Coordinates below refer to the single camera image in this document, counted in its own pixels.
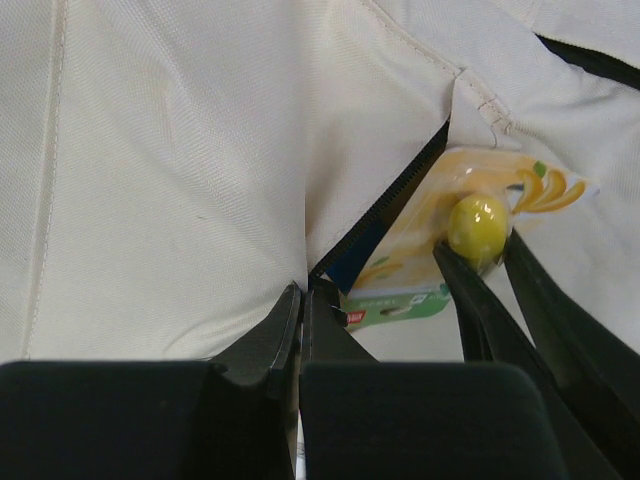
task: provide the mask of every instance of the zipper teeth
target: zipper teeth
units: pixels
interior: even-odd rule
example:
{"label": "zipper teeth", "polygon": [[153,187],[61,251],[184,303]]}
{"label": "zipper teeth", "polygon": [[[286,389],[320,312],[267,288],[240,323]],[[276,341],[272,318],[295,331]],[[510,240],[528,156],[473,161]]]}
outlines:
{"label": "zipper teeth", "polygon": [[538,38],[550,52],[565,62],[581,67],[593,75],[640,90],[640,70],[623,60],[597,50],[552,40],[540,35]]}
{"label": "zipper teeth", "polygon": [[309,274],[310,278],[318,278],[324,274],[327,269],[342,255],[344,255],[362,236],[362,234],[371,226],[371,224],[380,216],[380,213],[387,208],[391,202],[404,190],[404,188],[415,178],[422,167],[431,160],[430,169],[436,158],[435,154],[439,150],[444,149],[447,143],[447,134],[449,131],[449,121],[438,130],[433,138],[427,143],[420,153],[416,155],[411,163],[404,169],[398,178],[385,190],[385,192],[376,200],[376,202],[366,211],[366,213],[351,227],[351,230],[342,237],[342,239],[322,257]]}

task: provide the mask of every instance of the blister package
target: blister package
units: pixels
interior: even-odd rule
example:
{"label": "blister package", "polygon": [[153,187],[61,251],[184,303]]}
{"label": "blister package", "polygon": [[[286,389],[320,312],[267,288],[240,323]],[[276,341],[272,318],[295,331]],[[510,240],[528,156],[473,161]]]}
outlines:
{"label": "blister package", "polygon": [[343,308],[349,328],[437,314],[449,301],[433,258],[446,239],[479,273],[500,264],[512,229],[538,227],[598,188],[516,152],[456,148],[434,164],[366,262]]}

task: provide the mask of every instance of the red logo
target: red logo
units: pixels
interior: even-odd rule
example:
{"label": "red logo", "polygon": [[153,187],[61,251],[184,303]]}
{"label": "red logo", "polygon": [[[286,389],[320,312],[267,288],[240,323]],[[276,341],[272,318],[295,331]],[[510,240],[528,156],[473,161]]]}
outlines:
{"label": "red logo", "polygon": [[352,323],[360,323],[362,320],[364,320],[364,316],[366,315],[366,313],[366,310],[349,312],[349,314],[347,315],[347,322],[349,322],[349,325],[351,325]]}

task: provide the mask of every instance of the yellow ball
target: yellow ball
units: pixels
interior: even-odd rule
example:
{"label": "yellow ball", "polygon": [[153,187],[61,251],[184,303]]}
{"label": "yellow ball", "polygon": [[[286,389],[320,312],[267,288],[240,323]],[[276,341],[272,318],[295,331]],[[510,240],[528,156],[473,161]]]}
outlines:
{"label": "yellow ball", "polygon": [[509,232],[509,214],[503,203],[475,193],[451,210],[447,239],[458,255],[478,268],[502,253]]}

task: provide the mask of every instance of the white fabric bag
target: white fabric bag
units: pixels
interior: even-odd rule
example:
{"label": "white fabric bag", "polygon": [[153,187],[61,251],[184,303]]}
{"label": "white fabric bag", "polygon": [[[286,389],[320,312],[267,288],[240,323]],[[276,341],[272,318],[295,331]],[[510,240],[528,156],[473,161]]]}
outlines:
{"label": "white fabric bag", "polygon": [[[640,92],[535,36],[639,66],[640,4],[591,3],[6,0],[0,361],[214,355],[305,286],[449,117],[450,143],[600,184],[526,240],[640,349]],[[358,338],[456,358],[454,318]]]}

